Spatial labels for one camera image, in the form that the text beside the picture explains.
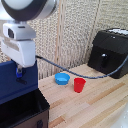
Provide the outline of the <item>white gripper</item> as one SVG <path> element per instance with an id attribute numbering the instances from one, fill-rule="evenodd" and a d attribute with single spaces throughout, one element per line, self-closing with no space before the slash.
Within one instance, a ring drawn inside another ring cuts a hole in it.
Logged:
<path id="1" fill-rule="evenodd" d="M 13 61 L 21 65 L 22 67 L 31 67 L 35 63 L 35 43 L 33 40 L 9 40 L 7 38 L 0 39 L 1 50 Z M 25 75 L 25 71 L 17 67 L 16 68 L 16 81 L 26 85 L 27 82 L 22 79 Z"/>

